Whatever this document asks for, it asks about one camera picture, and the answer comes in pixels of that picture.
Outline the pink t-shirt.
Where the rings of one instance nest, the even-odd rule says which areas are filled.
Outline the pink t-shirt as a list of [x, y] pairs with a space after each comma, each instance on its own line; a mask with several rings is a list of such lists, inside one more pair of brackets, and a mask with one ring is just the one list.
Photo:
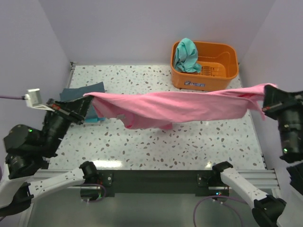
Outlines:
[[255, 110], [265, 118], [258, 102], [265, 84], [253, 87], [201, 92], [153, 92], [125, 95], [90, 92], [98, 117], [120, 120], [127, 129], [172, 129], [176, 123], [242, 118]]

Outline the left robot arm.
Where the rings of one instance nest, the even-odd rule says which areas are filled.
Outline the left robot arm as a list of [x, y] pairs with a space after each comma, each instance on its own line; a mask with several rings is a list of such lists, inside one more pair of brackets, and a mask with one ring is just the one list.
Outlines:
[[71, 101], [49, 99], [41, 130], [18, 124], [3, 139], [7, 153], [0, 180], [0, 215], [15, 215], [28, 209], [39, 198], [76, 185], [94, 185], [99, 175], [93, 162], [62, 175], [29, 182], [29, 179], [46, 163], [57, 156], [66, 132], [72, 123], [83, 124], [93, 97], [83, 96]]

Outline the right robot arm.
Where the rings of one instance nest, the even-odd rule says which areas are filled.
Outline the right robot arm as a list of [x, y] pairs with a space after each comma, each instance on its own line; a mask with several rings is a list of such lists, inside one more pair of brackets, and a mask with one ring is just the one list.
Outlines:
[[277, 122], [278, 141], [265, 152], [265, 163], [279, 180], [289, 183], [286, 200], [270, 195], [248, 180], [227, 161], [212, 167], [211, 181], [230, 186], [251, 208], [260, 227], [303, 225], [303, 93], [265, 85], [262, 112]]

